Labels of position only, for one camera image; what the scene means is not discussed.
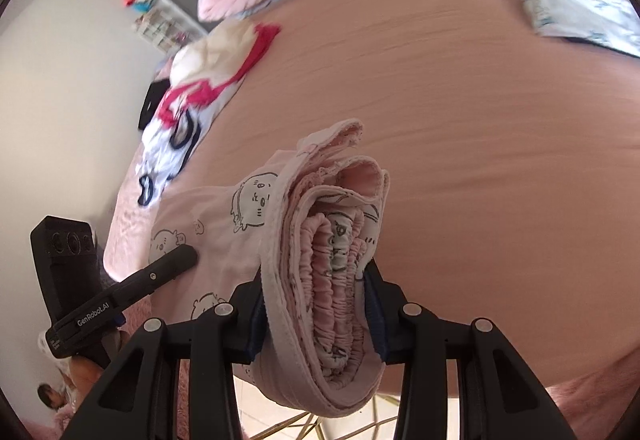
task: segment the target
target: hand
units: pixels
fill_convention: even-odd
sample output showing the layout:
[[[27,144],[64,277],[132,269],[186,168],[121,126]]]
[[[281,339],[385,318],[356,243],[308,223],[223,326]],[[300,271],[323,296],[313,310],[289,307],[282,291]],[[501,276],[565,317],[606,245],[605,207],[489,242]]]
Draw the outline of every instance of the hand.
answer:
[[[120,349],[123,348],[127,341],[129,341],[129,334],[121,330]],[[74,356],[71,358],[69,371],[71,373],[71,381],[78,391],[75,402],[75,408],[78,410],[104,370],[92,360]]]

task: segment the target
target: pink fitted sheet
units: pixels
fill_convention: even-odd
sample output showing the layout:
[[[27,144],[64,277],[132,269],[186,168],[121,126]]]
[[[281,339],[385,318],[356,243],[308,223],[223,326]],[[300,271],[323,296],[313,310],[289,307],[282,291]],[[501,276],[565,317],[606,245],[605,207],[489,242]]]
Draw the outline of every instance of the pink fitted sheet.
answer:
[[[640,61],[534,35],[520,0],[289,0],[255,21],[282,33],[166,193],[357,117],[393,178],[377,262],[409,299],[492,318],[547,385],[640,343]],[[105,253],[120,277],[155,215],[139,158]]]

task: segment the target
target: metal bolt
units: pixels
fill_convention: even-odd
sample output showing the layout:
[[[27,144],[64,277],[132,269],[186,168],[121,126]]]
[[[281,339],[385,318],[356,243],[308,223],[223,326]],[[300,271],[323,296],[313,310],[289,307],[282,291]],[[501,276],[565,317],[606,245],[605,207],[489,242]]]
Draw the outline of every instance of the metal bolt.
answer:
[[[402,307],[402,311],[407,315],[420,315],[422,313],[422,307],[417,303],[407,303]]]
[[[489,319],[479,319],[476,321],[476,328],[481,332],[490,332],[494,329],[494,324]]]
[[[145,322],[145,330],[147,332],[155,332],[161,326],[162,326],[162,321],[160,321],[159,319],[156,319],[155,317],[152,317],[151,319]]]
[[[214,310],[218,315],[229,315],[234,311],[234,306],[231,303],[220,303],[216,305],[216,309]]]

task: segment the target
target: tile floor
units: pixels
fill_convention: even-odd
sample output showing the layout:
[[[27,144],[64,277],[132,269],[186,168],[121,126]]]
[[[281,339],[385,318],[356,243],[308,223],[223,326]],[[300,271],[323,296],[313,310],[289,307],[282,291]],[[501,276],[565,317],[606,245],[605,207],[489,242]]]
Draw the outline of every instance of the tile floor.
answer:
[[[245,432],[250,437],[255,437],[261,432],[267,430],[273,425],[283,422],[289,418],[299,415],[298,410],[282,407],[268,400],[260,390],[254,386],[235,378],[236,383],[236,399],[238,400],[238,409],[240,412],[240,422]],[[398,407],[377,396],[375,398],[375,407],[373,401],[367,404],[363,409],[343,418],[324,418],[321,419],[321,433],[317,429],[313,429],[306,436],[305,440],[346,440],[344,437],[364,428],[374,422],[374,414],[377,414],[378,421],[392,419],[398,414]],[[449,432],[447,440],[458,440],[458,422],[459,422],[458,400],[449,399]],[[307,417],[297,420],[295,425],[284,428],[283,430],[269,436],[269,440],[300,440],[300,433],[305,425]],[[391,440],[394,435],[396,421],[389,422],[379,427],[375,440]],[[353,440],[374,440],[374,428],[367,429],[361,433],[349,436]]]

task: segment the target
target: beige wall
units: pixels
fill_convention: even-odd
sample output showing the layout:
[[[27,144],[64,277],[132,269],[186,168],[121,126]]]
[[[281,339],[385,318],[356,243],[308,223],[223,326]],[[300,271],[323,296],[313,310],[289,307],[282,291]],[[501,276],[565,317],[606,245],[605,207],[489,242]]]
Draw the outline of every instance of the beige wall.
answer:
[[[0,386],[43,421],[36,387],[59,380],[36,348],[49,326],[30,232],[46,215],[98,223],[140,138],[138,115],[162,55],[120,0],[12,0],[0,27]]]

